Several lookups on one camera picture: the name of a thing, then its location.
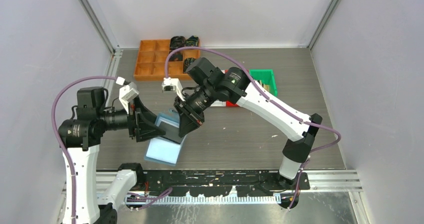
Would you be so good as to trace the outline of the dark grey credit card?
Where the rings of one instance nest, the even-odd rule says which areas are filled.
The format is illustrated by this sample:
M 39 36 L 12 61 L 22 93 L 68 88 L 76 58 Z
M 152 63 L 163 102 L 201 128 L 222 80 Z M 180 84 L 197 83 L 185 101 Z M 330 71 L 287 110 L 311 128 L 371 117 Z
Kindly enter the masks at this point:
M 177 126 L 161 122 L 159 128 L 165 131 L 165 134 L 161 138 L 179 145 L 184 142 L 185 137 L 179 136 L 179 128 Z

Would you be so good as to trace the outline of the blue leather card holder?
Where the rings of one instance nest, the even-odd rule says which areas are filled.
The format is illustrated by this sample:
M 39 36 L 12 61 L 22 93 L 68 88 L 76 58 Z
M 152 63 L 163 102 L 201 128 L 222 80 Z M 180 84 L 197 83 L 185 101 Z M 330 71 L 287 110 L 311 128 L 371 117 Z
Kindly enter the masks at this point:
M 159 127 L 161 123 L 168 123 L 169 125 L 179 127 L 178 112 L 174 109 L 169 109 L 168 112 L 159 113 L 155 124 Z M 147 145 L 144 160 L 174 167 L 180 157 L 184 141 L 181 144 L 177 144 L 161 138 L 161 136 L 155 137 Z

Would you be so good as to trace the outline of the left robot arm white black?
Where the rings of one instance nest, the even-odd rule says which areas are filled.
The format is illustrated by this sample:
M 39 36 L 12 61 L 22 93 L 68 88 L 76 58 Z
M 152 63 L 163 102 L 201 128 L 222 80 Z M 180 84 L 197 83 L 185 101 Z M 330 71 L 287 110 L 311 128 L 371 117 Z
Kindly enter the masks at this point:
M 146 177 L 141 164 L 123 163 L 102 195 L 97 192 L 97 160 L 101 138 L 107 131 L 127 130 L 137 142 L 165 135 L 156 126 L 156 115 L 141 102 L 133 85 L 121 88 L 123 109 L 106 107 L 108 91 L 99 86 L 78 90 L 73 116 L 58 128 L 65 151 L 65 224 L 115 224 L 118 210 L 125 205 L 131 189 L 141 190 Z

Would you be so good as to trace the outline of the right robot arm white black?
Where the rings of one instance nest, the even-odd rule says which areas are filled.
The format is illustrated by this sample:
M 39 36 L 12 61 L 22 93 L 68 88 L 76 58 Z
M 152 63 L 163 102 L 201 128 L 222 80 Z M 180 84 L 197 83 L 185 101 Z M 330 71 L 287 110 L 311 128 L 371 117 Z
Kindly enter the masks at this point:
M 207 58 L 201 57 L 186 71 L 197 85 L 192 94 L 188 95 L 182 90 L 174 100 L 173 106 L 179 114 L 179 136 L 198 129 L 205 121 L 204 110 L 215 101 L 230 102 L 245 108 L 286 135 L 287 142 L 282 150 L 277 182 L 281 188 L 291 189 L 297 183 L 301 165 L 312 150 L 318 125 L 323 118 L 317 113 L 307 115 L 297 112 L 266 92 L 256 80 L 249 78 L 238 67 L 223 72 Z

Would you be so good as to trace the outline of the gold cards stack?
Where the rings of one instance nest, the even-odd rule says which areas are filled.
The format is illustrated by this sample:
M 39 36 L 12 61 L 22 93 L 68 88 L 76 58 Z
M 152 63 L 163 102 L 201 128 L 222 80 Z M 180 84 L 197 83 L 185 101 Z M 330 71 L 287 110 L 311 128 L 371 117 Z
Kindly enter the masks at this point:
M 264 83 L 262 80 L 258 80 L 258 83 L 263 87 L 263 89 L 268 92 L 271 93 L 271 86 Z

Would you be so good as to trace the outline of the white plastic bin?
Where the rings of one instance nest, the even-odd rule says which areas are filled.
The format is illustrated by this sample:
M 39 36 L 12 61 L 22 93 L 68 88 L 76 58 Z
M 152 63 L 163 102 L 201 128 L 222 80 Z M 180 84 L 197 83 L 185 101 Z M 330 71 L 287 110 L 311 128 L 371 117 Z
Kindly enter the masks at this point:
M 215 101 L 215 102 L 211 105 L 211 107 L 226 107 L 226 106 L 227 106 L 227 104 L 226 104 L 226 102 L 225 102 L 225 101 L 219 101 L 219 100 Z

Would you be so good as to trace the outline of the red plastic bin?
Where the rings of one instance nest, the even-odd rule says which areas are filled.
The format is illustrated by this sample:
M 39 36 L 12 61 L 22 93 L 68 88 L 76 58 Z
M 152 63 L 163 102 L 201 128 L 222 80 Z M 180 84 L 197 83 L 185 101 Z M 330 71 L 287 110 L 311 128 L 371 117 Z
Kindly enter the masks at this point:
M 245 80 L 244 72 L 237 67 L 231 67 L 225 73 L 223 83 L 229 93 L 227 102 L 231 105 L 235 106 L 243 95 Z

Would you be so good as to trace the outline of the rolled dark belt middle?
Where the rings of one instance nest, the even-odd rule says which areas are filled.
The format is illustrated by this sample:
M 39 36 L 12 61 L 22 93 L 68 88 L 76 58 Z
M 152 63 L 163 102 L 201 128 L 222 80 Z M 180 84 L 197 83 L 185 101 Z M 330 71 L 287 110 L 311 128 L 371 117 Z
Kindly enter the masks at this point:
M 172 54 L 169 58 L 170 62 L 181 62 L 182 60 L 183 60 L 183 54 L 180 51 Z

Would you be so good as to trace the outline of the orange wooden compartment tray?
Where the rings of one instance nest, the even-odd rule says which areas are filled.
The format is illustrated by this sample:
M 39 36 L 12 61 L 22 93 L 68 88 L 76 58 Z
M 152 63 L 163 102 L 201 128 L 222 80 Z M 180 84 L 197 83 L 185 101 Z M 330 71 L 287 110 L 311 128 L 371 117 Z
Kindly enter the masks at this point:
M 171 52 L 170 39 L 141 40 L 133 77 L 136 81 L 162 81 L 165 77 L 165 61 Z M 172 78 L 183 81 L 190 79 L 188 74 L 183 73 L 183 62 L 186 58 L 198 59 L 201 51 L 196 49 L 182 50 L 182 61 L 169 61 L 168 74 Z

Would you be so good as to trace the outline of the rolled dark belt top left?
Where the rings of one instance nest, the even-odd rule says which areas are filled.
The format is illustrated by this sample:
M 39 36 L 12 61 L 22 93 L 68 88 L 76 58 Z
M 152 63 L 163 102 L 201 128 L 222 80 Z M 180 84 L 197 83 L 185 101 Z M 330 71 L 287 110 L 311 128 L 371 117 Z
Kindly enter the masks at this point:
M 169 49 L 171 51 L 182 48 L 185 46 L 186 38 L 184 36 L 173 36 L 170 39 Z

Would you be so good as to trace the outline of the rolled dark belt top right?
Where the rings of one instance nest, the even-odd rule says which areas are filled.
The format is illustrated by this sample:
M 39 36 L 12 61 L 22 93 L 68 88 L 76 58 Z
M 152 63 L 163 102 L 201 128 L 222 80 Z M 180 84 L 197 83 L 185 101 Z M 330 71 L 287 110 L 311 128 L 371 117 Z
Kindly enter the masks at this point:
M 198 47 L 200 43 L 200 39 L 196 35 L 192 35 L 189 38 L 185 40 L 184 46 L 185 47 Z

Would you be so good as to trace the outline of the green plastic bin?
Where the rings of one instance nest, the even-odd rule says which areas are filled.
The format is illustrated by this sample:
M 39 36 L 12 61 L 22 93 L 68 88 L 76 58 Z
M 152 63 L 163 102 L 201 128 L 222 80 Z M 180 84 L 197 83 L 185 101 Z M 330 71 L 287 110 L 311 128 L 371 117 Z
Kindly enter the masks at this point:
M 249 74 L 256 81 L 262 80 L 265 84 L 270 85 L 271 94 L 278 96 L 274 71 L 272 69 L 250 69 Z

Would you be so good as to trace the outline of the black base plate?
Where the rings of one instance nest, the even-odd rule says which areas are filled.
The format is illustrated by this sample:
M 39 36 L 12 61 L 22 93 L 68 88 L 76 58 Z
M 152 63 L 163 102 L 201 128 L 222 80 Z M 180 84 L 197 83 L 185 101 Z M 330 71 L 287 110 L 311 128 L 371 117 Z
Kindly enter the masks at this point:
M 283 180 L 277 170 L 147 170 L 144 182 L 137 183 L 130 191 L 147 191 L 149 196 L 172 188 L 171 197 L 226 197 L 235 189 L 237 197 L 270 197 L 280 192 L 309 190 L 308 176 L 304 172 L 300 180 Z

